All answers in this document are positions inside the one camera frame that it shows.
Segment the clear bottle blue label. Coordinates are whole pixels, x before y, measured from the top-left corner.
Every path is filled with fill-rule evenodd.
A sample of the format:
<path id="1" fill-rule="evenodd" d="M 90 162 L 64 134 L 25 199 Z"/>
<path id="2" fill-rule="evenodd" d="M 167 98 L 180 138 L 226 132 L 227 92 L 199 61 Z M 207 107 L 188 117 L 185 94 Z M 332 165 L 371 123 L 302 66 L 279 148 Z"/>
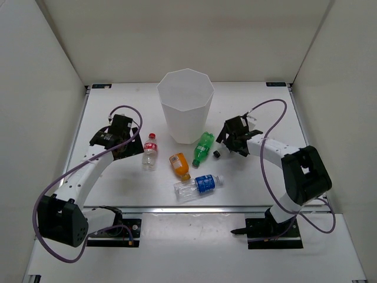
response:
<path id="1" fill-rule="evenodd" d="M 180 203 L 186 203 L 212 194 L 224 185 L 222 175 L 203 175 L 174 184 L 174 193 Z"/>

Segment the dark left corner sticker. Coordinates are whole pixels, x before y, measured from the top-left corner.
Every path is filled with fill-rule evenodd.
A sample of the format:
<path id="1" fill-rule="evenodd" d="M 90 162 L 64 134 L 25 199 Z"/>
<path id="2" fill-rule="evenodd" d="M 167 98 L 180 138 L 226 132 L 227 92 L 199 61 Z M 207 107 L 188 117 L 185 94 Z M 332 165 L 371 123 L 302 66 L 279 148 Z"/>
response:
<path id="1" fill-rule="evenodd" d="M 91 86 L 92 89 L 110 89 L 112 84 L 93 84 Z"/>

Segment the dark corner sticker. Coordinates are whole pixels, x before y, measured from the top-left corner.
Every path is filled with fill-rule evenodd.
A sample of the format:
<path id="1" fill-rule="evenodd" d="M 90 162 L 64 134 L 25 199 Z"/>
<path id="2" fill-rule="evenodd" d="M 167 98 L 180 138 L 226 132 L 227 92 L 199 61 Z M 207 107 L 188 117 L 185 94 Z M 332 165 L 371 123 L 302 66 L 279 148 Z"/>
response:
<path id="1" fill-rule="evenodd" d="M 112 84 L 93 84 L 91 86 L 92 89 L 110 89 Z"/>
<path id="2" fill-rule="evenodd" d="M 285 82 L 266 82 L 267 87 L 286 87 Z"/>

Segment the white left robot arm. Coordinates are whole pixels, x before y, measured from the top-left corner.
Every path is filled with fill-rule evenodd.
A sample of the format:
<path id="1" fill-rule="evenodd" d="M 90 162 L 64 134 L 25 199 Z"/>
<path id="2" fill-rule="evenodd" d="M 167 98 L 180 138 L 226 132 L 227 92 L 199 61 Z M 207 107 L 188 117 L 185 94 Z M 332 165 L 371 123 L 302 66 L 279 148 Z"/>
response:
<path id="1" fill-rule="evenodd" d="M 102 128 L 89 142 L 82 168 L 70 173 L 51 196 L 43 196 L 37 207 L 37 227 L 42 237 L 78 247 L 87 235 L 104 229 L 117 236 L 123 231 L 121 211 L 100 206 L 83 212 L 89 192 L 115 160 L 143 153 L 143 144 L 133 120 L 114 115 L 112 123 Z"/>

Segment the orange juice bottle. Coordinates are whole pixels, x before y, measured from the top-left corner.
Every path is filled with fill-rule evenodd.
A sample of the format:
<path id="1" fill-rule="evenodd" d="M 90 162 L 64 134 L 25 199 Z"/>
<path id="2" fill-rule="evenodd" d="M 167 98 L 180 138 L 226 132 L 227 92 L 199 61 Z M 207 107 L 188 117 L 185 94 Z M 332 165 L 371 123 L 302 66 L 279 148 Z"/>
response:
<path id="1" fill-rule="evenodd" d="M 183 153 L 177 153 L 169 158 L 174 173 L 182 180 L 186 181 L 191 178 L 189 174 L 189 165 Z"/>

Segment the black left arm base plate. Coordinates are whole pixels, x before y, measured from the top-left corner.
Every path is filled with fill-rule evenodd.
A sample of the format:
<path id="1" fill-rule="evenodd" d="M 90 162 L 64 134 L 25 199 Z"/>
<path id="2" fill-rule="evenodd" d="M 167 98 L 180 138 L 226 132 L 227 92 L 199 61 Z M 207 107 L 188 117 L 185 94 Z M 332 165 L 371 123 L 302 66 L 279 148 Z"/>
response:
<path id="1" fill-rule="evenodd" d="M 122 215 L 122 224 L 132 234 L 133 241 L 130 241 L 130 234 L 126 228 L 114 228 L 109 231 L 100 232 L 89 237 L 88 247 L 109 247 L 109 248 L 138 248 L 140 245 L 142 218 L 141 215 Z"/>

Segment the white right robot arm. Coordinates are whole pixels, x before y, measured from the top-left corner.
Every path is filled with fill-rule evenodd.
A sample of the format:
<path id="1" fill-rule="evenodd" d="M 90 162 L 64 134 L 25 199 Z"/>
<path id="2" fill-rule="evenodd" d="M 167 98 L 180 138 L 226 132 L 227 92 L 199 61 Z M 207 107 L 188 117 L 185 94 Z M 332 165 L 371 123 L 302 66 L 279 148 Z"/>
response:
<path id="1" fill-rule="evenodd" d="M 257 156 L 260 164 L 268 161 L 283 172 L 285 194 L 281 198 L 272 196 L 275 204 L 265 211 L 260 224 L 235 229 L 234 235 L 255 233 L 258 241 L 275 240 L 289 231 L 304 205 L 332 188 L 315 147 L 294 147 L 270 139 L 262 131 L 251 128 L 247 115 L 226 120 L 216 142 L 229 152 Z"/>

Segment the clear bottle black label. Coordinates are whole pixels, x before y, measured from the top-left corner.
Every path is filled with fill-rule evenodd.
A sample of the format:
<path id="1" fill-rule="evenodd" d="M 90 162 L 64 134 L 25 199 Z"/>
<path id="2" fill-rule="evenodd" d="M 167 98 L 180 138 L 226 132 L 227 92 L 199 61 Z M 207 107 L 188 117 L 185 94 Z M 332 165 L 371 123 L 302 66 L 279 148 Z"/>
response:
<path id="1" fill-rule="evenodd" d="M 226 159 L 230 156 L 231 151 L 226 146 L 219 146 L 214 152 L 215 159 Z"/>

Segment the aluminium table edge rail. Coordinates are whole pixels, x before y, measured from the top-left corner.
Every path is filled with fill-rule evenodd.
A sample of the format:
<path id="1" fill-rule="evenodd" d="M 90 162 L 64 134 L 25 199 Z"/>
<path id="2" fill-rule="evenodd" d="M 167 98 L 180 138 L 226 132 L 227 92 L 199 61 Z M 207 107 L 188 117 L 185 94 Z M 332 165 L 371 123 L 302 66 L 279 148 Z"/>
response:
<path id="1" fill-rule="evenodd" d="M 123 213 L 264 213 L 267 206 L 124 206 Z"/>

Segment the green plastic bottle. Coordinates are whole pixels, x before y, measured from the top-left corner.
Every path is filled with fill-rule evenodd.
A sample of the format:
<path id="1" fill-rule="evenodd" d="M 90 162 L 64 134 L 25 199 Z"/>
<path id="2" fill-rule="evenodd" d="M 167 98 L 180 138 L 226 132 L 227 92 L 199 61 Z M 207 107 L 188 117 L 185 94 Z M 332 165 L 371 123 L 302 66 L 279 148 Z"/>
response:
<path id="1" fill-rule="evenodd" d="M 214 134 L 206 131 L 201 135 L 194 149 L 194 159 L 192 162 L 192 165 L 194 167 L 199 167 L 200 164 L 203 163 L 207 159 L 207 156 L 209 155 L 209 151 L 211 149 L 213 142 L 214 142 Z"/>

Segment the dark right corner sticker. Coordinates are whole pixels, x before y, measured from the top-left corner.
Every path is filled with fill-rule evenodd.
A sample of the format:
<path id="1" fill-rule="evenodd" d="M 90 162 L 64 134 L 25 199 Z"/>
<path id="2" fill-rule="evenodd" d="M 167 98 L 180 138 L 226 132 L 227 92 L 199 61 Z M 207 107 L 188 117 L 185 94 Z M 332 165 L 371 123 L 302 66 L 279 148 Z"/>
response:
<path id="1" fill-rule="evenodd" d="M 266 82 L 267 87 L 286 87 L 285 82 Z"/>

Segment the white octagonal bin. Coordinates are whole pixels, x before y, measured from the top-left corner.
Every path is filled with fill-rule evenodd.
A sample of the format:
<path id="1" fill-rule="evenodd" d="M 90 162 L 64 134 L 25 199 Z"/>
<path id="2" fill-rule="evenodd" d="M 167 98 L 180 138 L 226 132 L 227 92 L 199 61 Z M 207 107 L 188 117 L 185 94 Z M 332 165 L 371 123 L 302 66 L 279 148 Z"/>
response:
<path id="1" fill-rule="evenodd" d="M 189 68 L 172 71 L 160 81 L 157 91 L 172 138 L 180 144 L 198 140 L 214 95 L 209 76 Z"/>

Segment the clear cola bottle red label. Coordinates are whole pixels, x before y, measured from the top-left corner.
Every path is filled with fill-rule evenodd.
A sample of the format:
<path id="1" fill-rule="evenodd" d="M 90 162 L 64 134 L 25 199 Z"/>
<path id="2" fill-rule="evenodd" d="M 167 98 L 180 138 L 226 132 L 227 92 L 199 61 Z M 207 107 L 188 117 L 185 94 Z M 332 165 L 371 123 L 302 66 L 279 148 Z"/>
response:
<path id="1" fill-rule="evenodd" d="M 147 170 L 154 169 L 157 160 L 157 140 L 154 133 L 148 135 L 147 141 L 144 143 L 144 153 L 142 158 L 143 168 Z"/>

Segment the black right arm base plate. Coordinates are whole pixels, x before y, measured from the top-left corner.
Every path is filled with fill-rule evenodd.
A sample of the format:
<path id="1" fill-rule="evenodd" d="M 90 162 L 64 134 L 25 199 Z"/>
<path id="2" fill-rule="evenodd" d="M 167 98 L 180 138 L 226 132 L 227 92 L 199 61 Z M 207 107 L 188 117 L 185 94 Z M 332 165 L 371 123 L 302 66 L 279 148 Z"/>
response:
<path id="1" fill-rule="evenodd" d="M 282 250 L 282 249 L 303 249 L 302 237 L 297 220 L 288 221 L 283 225 L 283 229 L 270 233 L 263 231 L 261 226 L 263 218 L 246 218 L 248 250 Z"/>

